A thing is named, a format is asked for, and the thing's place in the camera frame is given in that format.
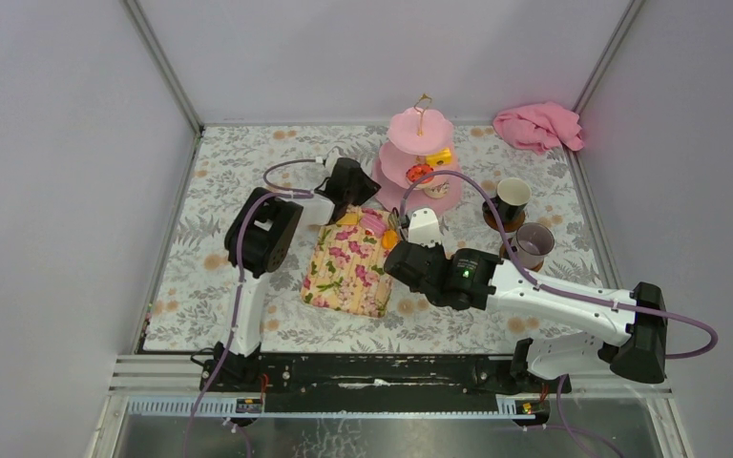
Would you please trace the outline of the floral dessert tray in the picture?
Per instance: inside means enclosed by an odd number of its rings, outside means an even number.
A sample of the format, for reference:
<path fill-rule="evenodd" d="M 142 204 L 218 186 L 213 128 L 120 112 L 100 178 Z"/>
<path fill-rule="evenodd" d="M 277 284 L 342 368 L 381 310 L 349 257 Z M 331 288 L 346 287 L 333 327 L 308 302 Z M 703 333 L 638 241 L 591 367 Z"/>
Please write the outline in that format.
<path fill-rule="evenodd" d="M 350 206 L 347 213 L 381 215 L 389 212 Z M 393 279 L 383 270 L 390 251 L 381 238 L 363 227 L 336 222 L 320 229 L 317 243 L 300 290 L 301 300 L 313 307 L 351 315 L 382 318 L 386 315 Z"/>

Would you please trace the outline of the purple mug black handle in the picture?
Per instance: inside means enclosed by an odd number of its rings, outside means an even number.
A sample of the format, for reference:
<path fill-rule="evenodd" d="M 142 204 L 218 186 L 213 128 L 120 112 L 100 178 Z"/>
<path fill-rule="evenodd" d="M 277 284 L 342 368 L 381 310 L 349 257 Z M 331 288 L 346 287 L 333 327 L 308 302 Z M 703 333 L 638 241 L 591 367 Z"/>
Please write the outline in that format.
<path fill-rule="evenodd" d="M 538 271 L 546 257 L 555 248 L 555 237 L 545 225 L 537 222 L 524 223 L 510 239 L 513 254 L 521 265 Z"/>

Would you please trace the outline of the chocolate drizzle donut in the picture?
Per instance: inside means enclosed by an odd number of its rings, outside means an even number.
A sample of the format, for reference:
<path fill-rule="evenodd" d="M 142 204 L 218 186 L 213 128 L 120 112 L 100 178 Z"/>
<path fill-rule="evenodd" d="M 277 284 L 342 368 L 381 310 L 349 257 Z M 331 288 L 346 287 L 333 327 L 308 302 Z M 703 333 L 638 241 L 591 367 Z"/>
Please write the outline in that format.
<path fill-rule="evenodd" d="M 430 186 L 426 189 L 424 189 L 424 194 L 433 199 L 441 199 L 444 198 L 450 191 L 450 184 L 447 180 L 441 182 L 440 184 L 437 184 L 435 186 Z"/>

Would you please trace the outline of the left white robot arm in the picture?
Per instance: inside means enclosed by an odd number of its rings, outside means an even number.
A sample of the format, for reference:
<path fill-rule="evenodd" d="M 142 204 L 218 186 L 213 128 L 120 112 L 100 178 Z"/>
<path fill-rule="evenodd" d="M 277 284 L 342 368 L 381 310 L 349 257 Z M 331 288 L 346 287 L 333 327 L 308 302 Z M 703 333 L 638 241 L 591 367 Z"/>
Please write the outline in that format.
<path fill-rule="evenodd" d="M 258 368 L 250 360 L 262 344 L 259 325 L 269 277 L 282 266 L 297 229 L 334 223 L 349 207 L 366 203 L 381 190 L 355 159 L 317 157 L 313 161 L 325 166 L 321 184 L 296 189 L 266 183 L 253 189 L 224 236 L 223 246 L 238 270 L 238 281 L 216 365 L 222 367 L 221 379 L 234 391 L 247 391 L 257 382 Z"/>

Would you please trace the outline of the tan biscuit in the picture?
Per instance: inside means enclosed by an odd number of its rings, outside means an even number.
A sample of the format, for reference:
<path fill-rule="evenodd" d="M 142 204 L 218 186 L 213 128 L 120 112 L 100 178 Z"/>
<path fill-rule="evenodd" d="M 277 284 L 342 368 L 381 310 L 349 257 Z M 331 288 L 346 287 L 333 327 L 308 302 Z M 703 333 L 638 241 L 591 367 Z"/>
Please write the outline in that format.
<path fill-rule="evenodd" d="M 354 226 L 359 223 L 360 216 L 358 213 L 346 213 L 337 222 L 340 226 Z"/>

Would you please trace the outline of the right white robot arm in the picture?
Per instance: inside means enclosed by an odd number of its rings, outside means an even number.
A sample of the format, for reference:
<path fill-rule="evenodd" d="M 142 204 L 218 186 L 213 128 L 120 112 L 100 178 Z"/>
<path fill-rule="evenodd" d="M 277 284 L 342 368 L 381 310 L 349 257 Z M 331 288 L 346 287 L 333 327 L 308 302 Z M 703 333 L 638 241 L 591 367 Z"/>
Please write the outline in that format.
<path fill-rule="evenodd" d="M 642 384 L 664 382 L 667 320 L 661 289 L 647 282 L 633 290 L 595 289 L 519 271 L 511 260 L 464 248 L 399 242 L 385 272 L 423 294 L 435 306 L 454 310 L 502 310 L 565 324 L 574 334 L 518 343 L 509 368 L 511 384 L 532 393 L 546 380 L 604 368 Z"/>

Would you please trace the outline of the metal tongs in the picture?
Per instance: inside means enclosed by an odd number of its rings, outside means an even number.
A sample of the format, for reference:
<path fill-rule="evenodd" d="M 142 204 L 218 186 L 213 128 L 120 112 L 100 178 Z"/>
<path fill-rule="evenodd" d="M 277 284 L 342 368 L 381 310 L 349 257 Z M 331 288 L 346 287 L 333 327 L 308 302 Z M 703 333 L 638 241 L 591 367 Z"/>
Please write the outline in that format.
<path fill-rule="evenodd" d="M 405 239 L 403 218 L 400 216 L 397 208 L 393 208 L 387 217 L 387 225 L 396 233 L 399 239 Z"/>

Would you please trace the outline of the pink wafer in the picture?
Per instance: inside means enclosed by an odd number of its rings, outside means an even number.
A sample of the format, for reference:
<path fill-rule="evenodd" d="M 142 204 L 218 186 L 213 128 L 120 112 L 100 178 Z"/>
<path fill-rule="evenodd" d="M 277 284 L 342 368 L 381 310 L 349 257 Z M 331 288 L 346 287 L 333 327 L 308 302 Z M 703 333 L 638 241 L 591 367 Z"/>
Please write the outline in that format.
<path fill-rule="evenodd" d="M 359 225 L 364 228 L 367 234 L 380 238 L 387 230 L 387 223 L 379 214 L 363 213 Z"/>

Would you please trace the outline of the red donut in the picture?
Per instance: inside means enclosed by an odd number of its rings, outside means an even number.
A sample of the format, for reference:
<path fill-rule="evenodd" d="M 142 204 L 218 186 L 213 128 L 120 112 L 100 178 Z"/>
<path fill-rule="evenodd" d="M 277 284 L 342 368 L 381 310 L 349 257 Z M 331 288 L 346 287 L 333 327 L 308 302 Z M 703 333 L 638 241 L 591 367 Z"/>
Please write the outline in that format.
<path fill-rule="evenodd" d="M 429 187 L 434 177 L 428 177 L 428 175 L 433 171 L 434 169 L 426 163 L 415 164 L 407 169 L 405 177 L 409 184 L 419 181 L 419 187 Z"/>

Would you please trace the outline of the black mug white inside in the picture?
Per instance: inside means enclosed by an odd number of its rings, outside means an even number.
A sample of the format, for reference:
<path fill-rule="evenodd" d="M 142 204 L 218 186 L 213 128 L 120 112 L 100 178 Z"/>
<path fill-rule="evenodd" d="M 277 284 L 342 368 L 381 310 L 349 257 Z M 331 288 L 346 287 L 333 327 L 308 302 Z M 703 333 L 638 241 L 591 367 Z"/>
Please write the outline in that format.
<path fill-rule="evenodd" d="M 518 177 L 508 177 L 497 183 L 496 196 L 491 198 L 491 203 L 501 221 L 507 224 L 517 221 L 524 214 L 531 197 L 532 190 L 527 182 Z"/>

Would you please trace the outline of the yellow roll cake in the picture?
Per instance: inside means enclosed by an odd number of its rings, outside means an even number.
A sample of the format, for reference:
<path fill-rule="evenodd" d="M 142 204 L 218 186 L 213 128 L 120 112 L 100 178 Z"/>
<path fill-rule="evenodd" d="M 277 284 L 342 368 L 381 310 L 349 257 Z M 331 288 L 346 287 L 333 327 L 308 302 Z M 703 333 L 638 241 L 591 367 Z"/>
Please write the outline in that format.
<path fill-rule="evenodd" d="M 453 161 L 453 155 L 451 148 L 443 148 L 441 151 L 425 156 L 425 163 L 429 167 L 440 167 L 444 165 L 450 165 Z"/>

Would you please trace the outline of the pink three-tier cake stand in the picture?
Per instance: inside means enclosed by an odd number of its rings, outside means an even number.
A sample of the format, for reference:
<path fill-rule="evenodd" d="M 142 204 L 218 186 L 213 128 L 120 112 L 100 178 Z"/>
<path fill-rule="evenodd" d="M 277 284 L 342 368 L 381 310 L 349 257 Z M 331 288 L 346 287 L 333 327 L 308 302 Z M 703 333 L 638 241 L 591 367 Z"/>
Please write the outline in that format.
<path fill-rule="evenodd" d="M 435 186 L 445 180 L 449 182 L 450 191 L 441 199 L 427 197 L 424 189 L 428 187 L 419 187 L 419 181 L 409 184 L 406 180 L 409 167 L 425 163 L 425 156 L 447 147 L 452 151 L 452 163 L 432 168 L 434 171 L 448 172 L 461 170 L 453 140 L 454 126 L 431 104 L 432 98 L 423 94 L 412 107 L 394 115 L 389 122 L 387 141 L 379 149 L 372 170 L 372 179 L 381 185 L 375 198 L 388 211 L 398 209 L 403 195 L 409 193 L 406 203 L 408 210 L 429 207 L 442 216 L 455 207 L 462 197 L 462 185 L 449 174 L 434 177 L 429 185 Z"/>

